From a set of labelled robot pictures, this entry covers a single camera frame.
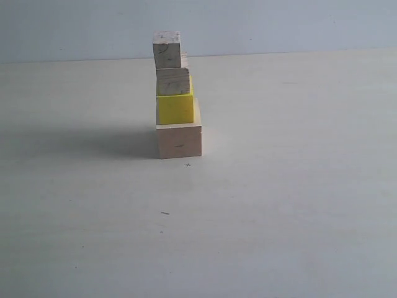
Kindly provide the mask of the large plain wooden cube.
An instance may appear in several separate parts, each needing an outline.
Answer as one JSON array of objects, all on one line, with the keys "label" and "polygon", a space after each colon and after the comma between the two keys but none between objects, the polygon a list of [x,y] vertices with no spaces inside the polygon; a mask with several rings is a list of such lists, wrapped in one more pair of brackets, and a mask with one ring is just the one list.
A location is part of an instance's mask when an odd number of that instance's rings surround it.
[{"label": "large plain wooden cube", "polygon": [[202,121],[199,101],[194,98],[194,121],[185,124],[160,124],[156,108],[156,135],[160,159],[202,155]]}]

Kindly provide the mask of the yellow cube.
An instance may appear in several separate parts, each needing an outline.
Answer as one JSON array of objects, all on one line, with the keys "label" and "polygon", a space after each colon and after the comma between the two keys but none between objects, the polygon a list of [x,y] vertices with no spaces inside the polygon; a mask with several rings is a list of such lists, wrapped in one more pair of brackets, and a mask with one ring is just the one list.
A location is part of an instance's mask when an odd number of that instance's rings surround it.
[{"label": "yellow cube", "polygon": [[156,124],[189,124],[194,121],[194,89],[189,76],[190,91],[187,94],[161,95],[156,89]]}]

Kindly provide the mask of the medium striped wooden cube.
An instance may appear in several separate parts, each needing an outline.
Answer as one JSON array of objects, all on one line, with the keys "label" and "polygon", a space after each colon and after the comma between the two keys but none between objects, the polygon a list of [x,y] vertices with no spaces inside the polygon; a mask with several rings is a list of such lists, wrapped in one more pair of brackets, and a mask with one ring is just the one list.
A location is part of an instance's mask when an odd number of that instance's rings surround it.
[{"label": "medium striped wooden cube", "polygon": [[157,69],[156,79],[156,91],[159,96],[190,93],[190,71],[187,53],[181,53],[181,67]]}]

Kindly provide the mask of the small wooden cube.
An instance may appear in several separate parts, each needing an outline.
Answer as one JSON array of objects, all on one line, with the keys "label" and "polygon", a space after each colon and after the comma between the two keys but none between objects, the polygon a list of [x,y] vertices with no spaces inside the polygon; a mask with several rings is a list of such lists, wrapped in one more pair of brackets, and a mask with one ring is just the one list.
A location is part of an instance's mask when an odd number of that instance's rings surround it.
[{"label": "small wooden cube", "polygon": [[158,31],[153,35],[153,55],[157,69],[181,67],[181,33]]}]

